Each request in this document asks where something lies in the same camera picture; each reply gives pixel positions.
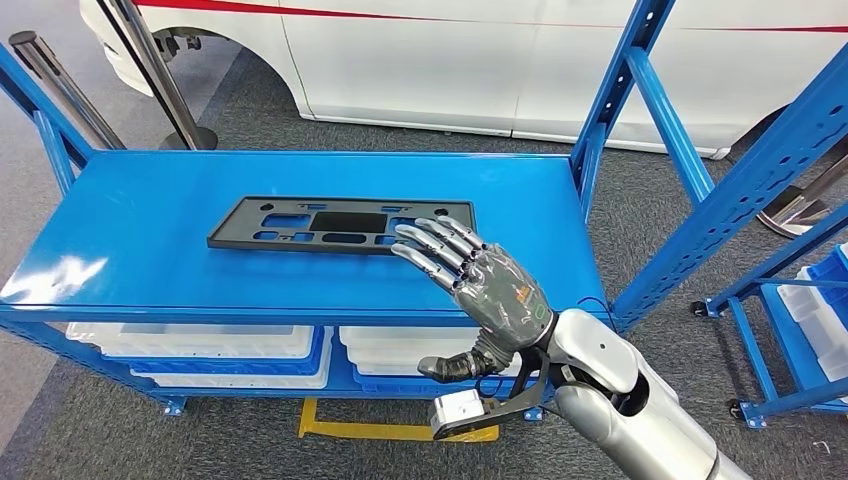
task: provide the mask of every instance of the red stripe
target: red stripe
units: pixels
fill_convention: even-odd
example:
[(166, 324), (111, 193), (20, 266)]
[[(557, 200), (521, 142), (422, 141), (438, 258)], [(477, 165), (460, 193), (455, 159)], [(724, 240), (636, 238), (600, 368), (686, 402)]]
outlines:
[[(134, 0), (136, 5), (161, 8), (184, 8), (189, 10), (211, 10), (237, 13), (270, 13), (275, 15), (302, 15), (310, 17), (342, 17), (342, 18), (378, 18), (386, 20), (429, 20), (434, 22), (467, 22), (473, 20), (450, 20), (445, 18), (403, 17), (396, 15), (379, 15), (376, 13), (338, 12), (334, 10), (315, 10), (311, 8), (275, 7), (271, 5), (253, 5), (249, 3), (213, 1), (213, 0)], [(514, 23), (515, 25), (539, 25), (550, 27), (584, 27), (584, 28), (623, 28), (623, 25), (569, 25), (545, 23)], [(814, 33), (848, 33), (848, 25), (819, 26), (819, 27), (756, 27), (756, 28), (684, 28), (683, 30), (712, 30), (725, 32), (814, 32)]]
[(378, 15), (375, 13), (336, 12), (332, 10), (313, 10), (310, 8), (274, 7), (270, 5), (252, 5), (238, 2), (218, 2), (212, 0), (134, 0), (136, 5), (145, 7), (185, 8), (190, 10), (213, 10), (239, 13), (271, 13), (276, 15), (306, 15), (311, 17), (348, 17), (382, 18), (392, 20), (437, 20), (415, 17)]
[(751, 27), (751, 28), (687, 28), (685, 30), (719, 30), (723, 32), (814, 32), (848, 33), (848, 25), (822, 27)]

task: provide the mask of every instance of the car door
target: car door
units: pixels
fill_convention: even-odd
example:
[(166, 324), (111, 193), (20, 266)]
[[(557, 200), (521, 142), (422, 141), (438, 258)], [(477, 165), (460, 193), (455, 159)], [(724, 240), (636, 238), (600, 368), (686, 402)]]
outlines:
[[(633, 3), (547, 0), (514, 136), (575, 140)], [(844, 0), (677, 2), (651, 61), (699, 152), (721, 156), (800, 93), (848, 40), (846, 24)], [(638, 89), (608, 145), (663, 150)]]
[(319, 120), (509, 135), (543, 0), (283, 0)]

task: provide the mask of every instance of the shelf caster wheel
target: shelf caster wheel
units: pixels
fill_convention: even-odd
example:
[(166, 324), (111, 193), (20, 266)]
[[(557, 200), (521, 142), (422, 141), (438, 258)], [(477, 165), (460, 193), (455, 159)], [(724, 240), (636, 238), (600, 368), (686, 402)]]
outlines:
[(748, 415), (752, 405), (751, 402), (742, 402), (738, 399), (728, 400), (725, 405), (730, 416), (745, 423), (745, 426), (754, 430), (766, 428), (768, 425), (762, 416), (752, 417)]
[(710, 312), (707, 310), (707, 302), (698, 300), (689, 304), (689, 312), (697, 317), (709, 317)]
[(731, 417), (735, 418), (736, 420), (745, 421), (745, 415), (742, 414), (742, 407), (739, 406), (739, 400), (734, 398), (732, 400), (724, 402), (724, 405), (727, 407), (727, 412), (730, 414)]

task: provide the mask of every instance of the white crate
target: white crate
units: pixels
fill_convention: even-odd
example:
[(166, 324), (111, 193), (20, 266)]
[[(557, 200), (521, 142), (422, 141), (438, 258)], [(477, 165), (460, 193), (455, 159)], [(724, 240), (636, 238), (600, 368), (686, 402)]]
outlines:
[[(340, 327), (339, 338), (360, 374), (420, 375), (419, 360), (468, 351), (479, 331), (474, 327)], [(520, 368), (521, 356), (516, 354), (505, 375), (517, 375)]]
[(311, 326), (188, 325), (158, 323), (68, 324), (65, 336), (115, 357), (305, 358)]
[(327, 386), (332, 355), (333, 327), (324, 327), (324, 344), (321, 363), (315, 375), (220, 375), (183, 373), (136, 373), (133, 375), (153, 379), (160, 387), (214, 387), (214, 388), (298, 388), (321, 389)]
[(408, 344), (440, 343), (459, 346), (457, 352), (471, 348), (477, 340), (475, 327), (340, 327), (339, 339), (351, 348), (391, 348)]
[[(795, 278), (809, 280), (807, 267), (802, 268)], [(835, 381), (848, 377), (848, 330), (819, 289), (781, 285), (777, 293), (816, 352), (827, 379)], [(848, 397), (843, 397), (842, 401), (848, 403)]]

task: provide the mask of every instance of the chrome stanchion post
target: chrome stanchion post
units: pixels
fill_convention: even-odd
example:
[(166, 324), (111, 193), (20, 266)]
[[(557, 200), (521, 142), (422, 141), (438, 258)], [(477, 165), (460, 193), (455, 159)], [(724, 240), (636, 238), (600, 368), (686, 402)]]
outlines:
[(190, 150), (217, 147), (215, 132), (195, 123), (138, 7), (131, 0), (97, 0), (97, 3), (174, 126), (175, 132), (165, 139), (163, 147)]
[(56, 59), (47, 42), (35, 32), (26, 30), (9, 37), (15, 54), (41, 79), (45, 89), (59, 102), (95, 146), (106, 149), (123, 149), (123, 142), (100, 112), (88, 100), (82, 90)]
[(787, 188), (757, 218), (775, 232), (795, 238), (830, 214), (830, 207), (820, 198), (846, 174), (848, 155), (839, 159), (805, 188)]

